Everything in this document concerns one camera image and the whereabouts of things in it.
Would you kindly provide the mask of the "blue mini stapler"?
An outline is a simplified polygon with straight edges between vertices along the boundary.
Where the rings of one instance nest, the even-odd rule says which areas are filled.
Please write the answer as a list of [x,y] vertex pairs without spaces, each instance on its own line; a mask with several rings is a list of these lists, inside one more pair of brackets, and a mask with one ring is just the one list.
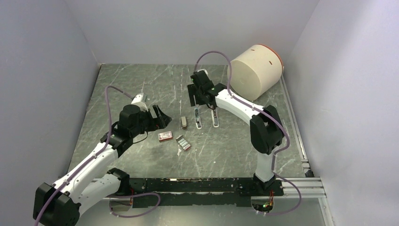
[[194,113],[195,113],[195,123],[197,129],[202,129],[202,123],[201,123],[201,118],[200,118],[200,111],[197,107],[194,108]]

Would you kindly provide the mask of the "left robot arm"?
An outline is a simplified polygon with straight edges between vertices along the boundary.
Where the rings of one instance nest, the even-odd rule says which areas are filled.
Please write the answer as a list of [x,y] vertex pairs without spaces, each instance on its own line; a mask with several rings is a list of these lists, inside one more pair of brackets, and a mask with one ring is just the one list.
[[75,168],[52,184],[43,183],[35,192],[34,224],[44,226],[74,226],[89,208],[109,195],[129,195],[130,176],[113,168],[95,179],[105,167],[121,157],[140,134],[164,129],[172,118],[153,105],[156,117],[142,104],[123,107],[116,122],[94,150]]

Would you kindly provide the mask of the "beige stapler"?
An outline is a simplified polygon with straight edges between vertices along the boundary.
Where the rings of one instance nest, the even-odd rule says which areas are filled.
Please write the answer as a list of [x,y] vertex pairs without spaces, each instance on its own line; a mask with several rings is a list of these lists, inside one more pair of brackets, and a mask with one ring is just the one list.
[[187,129],[187,119],[186,119],[186,117],[185,116],[182,116],[181,118],[180,118],[180,122],[181,122],[181,127],[182,127],[182,129]]

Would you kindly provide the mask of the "staple box tray with staples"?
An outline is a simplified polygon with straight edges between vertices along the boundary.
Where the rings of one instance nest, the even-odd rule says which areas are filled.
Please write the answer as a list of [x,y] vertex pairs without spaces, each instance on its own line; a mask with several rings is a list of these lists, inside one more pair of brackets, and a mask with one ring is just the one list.
[[179,148],[182,151],[188,151],[192,147],[191,144],[187,141],[187,139],[183,135],[178,136],[176,138],[176,142],[178,143]]

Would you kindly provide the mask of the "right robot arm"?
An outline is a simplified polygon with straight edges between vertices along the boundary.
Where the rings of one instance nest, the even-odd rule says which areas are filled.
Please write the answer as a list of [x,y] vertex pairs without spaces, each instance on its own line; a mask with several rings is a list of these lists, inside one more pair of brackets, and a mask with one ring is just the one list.
[[190,78],[192,83],[187,88],[191,106],[208,105],[225,109],[250,126],[251,144],[258,152],[254,190],[260,195],[267,194],[276,178],[273,173],[274,154],[285,136],[277,109],[272,105],[263,107],[253,104],[225,85],[214,84],[204,69],[194,72]]

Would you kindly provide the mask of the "red staple box sleeve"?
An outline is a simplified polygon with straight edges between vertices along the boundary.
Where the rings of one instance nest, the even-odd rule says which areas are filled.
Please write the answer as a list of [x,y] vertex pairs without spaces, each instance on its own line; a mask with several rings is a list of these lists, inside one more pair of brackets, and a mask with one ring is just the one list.
[[164,142],[173,139],[173,133],[171,131],[162,132],[158,134],[159,142]]

